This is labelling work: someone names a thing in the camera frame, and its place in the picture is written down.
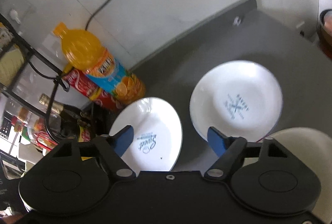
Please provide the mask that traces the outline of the white plate Sweet logo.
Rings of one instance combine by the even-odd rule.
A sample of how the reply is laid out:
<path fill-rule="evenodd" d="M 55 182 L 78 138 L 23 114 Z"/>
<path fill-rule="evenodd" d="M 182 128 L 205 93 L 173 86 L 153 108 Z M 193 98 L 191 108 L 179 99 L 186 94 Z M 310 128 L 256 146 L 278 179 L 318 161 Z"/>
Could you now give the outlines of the white plate Sweet logo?
<path fill-rule="evenodd" d="M 161 98 L 140 99 L 126 107 L 114 121 L 109 135 L 133 127 L 133 141 L 122 160 L 136 173 L 169 172 L 181 152 L 182 124 L 176 110 Z"/>

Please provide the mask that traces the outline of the white plate Bakery logo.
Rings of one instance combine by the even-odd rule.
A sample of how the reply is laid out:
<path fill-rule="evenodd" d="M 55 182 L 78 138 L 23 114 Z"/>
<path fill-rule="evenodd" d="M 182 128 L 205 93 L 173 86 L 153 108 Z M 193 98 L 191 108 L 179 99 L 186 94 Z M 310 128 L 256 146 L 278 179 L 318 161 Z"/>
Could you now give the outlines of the white plate Bakery logo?
<path fill-rule="evenodd" d="M 226 136 L 256 142 L 268 135 L 281 116 L 283 94 L 267 68 L 251 61 L 214 67 L 196 84 L 190 99 L 191 122 L 204 140 L 215 127 Z"/>

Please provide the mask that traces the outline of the white top bowl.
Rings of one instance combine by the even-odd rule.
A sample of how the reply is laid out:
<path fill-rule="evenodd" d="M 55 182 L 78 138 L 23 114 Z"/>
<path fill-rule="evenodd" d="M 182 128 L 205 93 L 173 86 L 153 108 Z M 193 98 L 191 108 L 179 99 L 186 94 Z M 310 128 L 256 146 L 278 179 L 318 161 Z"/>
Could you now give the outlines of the white top bowl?
<path fill-rule="evenodd" d="M 324 223 L 331 223 L 331 137 L 317 129 L 293 127 L 267 138 L 277 140 L 318 176 L 321 194 L 312 213 Z"/>

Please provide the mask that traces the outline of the dark glass gold-cap bottle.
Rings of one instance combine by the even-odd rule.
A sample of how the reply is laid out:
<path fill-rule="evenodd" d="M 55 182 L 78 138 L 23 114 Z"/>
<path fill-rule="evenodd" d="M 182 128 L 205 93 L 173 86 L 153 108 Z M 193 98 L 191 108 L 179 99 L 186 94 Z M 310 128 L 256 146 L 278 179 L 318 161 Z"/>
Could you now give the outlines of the dark glass gold-cap bottle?
<path fill-rule="evenodd" d="M 91 120 L 79 108 L 55 100 L 53 100 L 51 104 L 51 98 L 46 94 L 40 96 L 39 102 L 44 106 L 50 107 L 52 113 L 57 114 L 60 117 L 60 130 L 58 134 L 56 134 L 58 140 L 63 140 L 67 137 L 78 138 L 81 130 L 88 131 L 87 141 L 91 139 Z"/>

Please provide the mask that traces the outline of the red cola bottle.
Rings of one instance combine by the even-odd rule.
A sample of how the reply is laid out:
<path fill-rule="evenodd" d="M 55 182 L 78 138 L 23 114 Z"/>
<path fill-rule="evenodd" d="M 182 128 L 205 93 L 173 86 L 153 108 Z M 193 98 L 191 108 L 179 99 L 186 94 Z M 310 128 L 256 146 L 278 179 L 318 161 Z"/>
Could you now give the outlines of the red cola bottle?
<path fill-rule="evenodd" d="M 62 77 L 72 88 L 87 97 L 91 102 L 94 102 L 104 109 L 112 112 L 122 110 L 121 102 L 116 100 L 110 93 L 91 81 L 82 71 L 74 68 L 68 63 L 63 69 Z"/>

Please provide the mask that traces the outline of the orange juice bottle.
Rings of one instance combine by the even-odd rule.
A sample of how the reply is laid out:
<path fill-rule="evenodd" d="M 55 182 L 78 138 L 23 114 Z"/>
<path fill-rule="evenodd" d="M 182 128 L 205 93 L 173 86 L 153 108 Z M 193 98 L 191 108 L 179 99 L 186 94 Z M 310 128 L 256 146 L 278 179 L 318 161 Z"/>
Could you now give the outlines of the orange juice bottle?
<path fill-rule="evenodd" d="M 69 29 L 62 22 L 53 33 L 61 39 L 62 53 L 67 61 L 116 100 L 127 106 L 144 97 L 144 83 L 128 71 L 93 33 Z"/>

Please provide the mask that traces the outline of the white clip on counter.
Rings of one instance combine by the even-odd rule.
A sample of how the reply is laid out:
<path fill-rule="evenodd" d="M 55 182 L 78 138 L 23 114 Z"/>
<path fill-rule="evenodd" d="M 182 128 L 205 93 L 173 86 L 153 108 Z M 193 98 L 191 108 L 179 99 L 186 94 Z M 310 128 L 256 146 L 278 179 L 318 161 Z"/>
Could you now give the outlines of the white clip on counter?
<path fill-rule="evenodd" d="M 234 26 L 239 26 L 241 24 L 241 18 L 239 16 L 236 16 L 233 21 Z"/>

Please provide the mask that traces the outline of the brown pot with bag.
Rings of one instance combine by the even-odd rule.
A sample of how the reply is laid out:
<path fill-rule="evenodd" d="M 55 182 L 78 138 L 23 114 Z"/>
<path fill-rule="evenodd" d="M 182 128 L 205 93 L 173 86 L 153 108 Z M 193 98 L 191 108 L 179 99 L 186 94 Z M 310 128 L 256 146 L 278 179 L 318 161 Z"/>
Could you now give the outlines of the brown pot with bag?
<path fill-rule="evenodd" d="M 321 50 L 331 59 L 331 9 L 325 9 L 320 13 L 317 33 Z"/>

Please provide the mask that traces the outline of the white wall hook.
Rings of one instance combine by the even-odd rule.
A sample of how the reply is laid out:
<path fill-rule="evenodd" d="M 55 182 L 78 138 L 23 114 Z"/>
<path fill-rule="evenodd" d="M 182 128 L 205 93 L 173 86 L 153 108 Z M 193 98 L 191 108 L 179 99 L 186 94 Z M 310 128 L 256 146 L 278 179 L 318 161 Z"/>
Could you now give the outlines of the white wall hook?
<path fill-rule="evenodd" d="M 19 16 L 18 16 L 18 12 L 15 10 L 15 9 L 11 9 L 10 12 L 9 12 L 9 16 L 10 18 L 15 21 L 18 25 L 21 24 L 21 21 L 19 19 Z"/>

